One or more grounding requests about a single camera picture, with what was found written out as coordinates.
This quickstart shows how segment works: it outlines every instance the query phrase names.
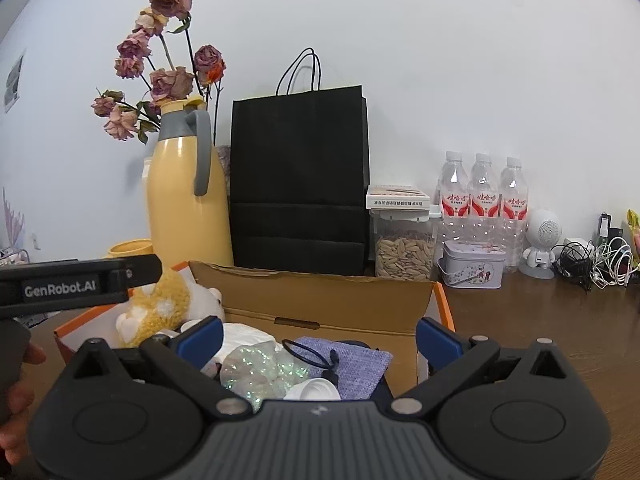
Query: yellow cup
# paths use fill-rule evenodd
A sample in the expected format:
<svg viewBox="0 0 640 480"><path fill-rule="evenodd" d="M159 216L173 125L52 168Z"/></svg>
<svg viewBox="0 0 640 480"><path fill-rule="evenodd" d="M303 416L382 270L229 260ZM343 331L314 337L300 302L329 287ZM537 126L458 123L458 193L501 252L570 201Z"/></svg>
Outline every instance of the yellow cup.
<svg viewBox="0 0 640 480"><path fill-rule="evenodd" d="M138 238L114 245L109 249L107 258L123 258L124 256L138 256L139 254L153 254L154 248L149 238Z"/></svg>

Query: wooden table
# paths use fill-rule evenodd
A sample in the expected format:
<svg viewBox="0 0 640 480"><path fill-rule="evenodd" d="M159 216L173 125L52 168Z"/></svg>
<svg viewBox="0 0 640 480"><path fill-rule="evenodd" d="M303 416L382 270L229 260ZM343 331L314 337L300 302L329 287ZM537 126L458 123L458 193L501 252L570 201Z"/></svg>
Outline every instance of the wooden table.
<svg viewBox="0 0 640 480"><path fill-rule="evenodd" d="M549 282L520 273L504 277L499 290L446 289L456 330L485 334L504 346L526 347L552 338L580 372L607 414L612 431L598 480L640 478L640 286L595 288ZM52 331L77 312L63 312L33 330L49 355L46 364L26 367L40 400L62 370ZM29 461L17 478L39 478Z"/></svg>

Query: blue gripper pad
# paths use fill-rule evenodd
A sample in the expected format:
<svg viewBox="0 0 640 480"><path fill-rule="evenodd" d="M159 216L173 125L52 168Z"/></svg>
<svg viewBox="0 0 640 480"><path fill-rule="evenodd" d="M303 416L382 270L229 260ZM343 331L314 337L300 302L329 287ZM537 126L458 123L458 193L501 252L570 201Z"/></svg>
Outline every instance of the blue gripper pad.
<svg viewBox="0 0 640 480"><path fill-rule="evenodd" d="M423 317L416 325L415 345L434 370L442 370L461 357L466 349L455 332L431 317Z"/></svg>
<svg viewBox="0 0 640 480"><path fill-rule="evenodd" d="M176 355L201 370L222 347L224 329L216 316L208 316L171 340Z"/></svg>

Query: seeds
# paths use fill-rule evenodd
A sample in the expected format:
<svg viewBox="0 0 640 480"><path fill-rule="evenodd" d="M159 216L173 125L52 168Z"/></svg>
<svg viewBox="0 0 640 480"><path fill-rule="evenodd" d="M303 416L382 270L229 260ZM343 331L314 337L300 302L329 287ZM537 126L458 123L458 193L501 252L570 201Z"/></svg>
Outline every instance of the seeds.
<svg viewBox="0 0 640 480"><path fill-rule="evenodd" d="M435 240L419 231L385 232L376 239L376 275L395 280L426 280Z"/></svg>

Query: purple cloth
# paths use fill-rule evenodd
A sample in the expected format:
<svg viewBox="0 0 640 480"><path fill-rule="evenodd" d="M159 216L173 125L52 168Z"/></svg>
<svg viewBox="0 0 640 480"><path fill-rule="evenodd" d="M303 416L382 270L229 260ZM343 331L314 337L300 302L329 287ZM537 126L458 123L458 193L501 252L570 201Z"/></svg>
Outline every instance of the purple cloth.
<svg viewBox="0 0 640 480"><path fill-rule="evenodd" d="M340 363L335 367L335 373L338 374L338 393L342 400L369 399L393 359L389 352L315 337L301 337L296 339L296 343L313 348L327 361L332 349L338 353ZM292 347L292 350L304 358L319 362L318 357L310 352L297 347ZM320 377L321 374L321 368L309 367L310 378Z"/></svg>

